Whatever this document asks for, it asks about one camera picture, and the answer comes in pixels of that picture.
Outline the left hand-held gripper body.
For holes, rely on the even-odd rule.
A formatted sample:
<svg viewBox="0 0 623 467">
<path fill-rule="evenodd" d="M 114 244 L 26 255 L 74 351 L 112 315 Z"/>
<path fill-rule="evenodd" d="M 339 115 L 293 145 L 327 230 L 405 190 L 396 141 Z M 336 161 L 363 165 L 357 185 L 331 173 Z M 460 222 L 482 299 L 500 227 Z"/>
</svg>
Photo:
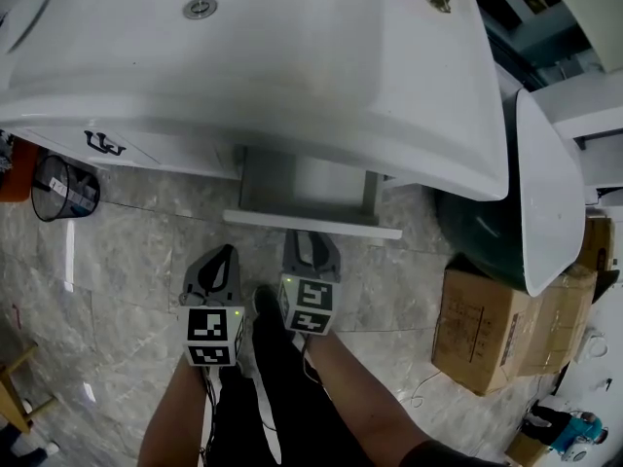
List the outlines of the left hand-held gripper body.
<svg viewBox="0 0 623 467">
<path fill-rule="evenodd" d="M 177 315 L 183 349 L 192 367 L 232 367 L 237 363 L 244 338 L 242 305 L 184 294 Z"/>
</svg>

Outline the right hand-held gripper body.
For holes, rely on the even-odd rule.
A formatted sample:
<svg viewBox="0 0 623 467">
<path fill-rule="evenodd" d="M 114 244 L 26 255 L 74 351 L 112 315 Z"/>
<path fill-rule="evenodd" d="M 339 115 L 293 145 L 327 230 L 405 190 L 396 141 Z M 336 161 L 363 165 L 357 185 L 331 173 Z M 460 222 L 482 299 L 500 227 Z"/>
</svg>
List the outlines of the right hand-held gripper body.
<svg viewBox="0 0 623 467">
<path fill-rule="evenodd" d="M 337 315 L 341 284 L 284 273 L 277 299 L 288 331 L 326 336 Z"/>
</svg>

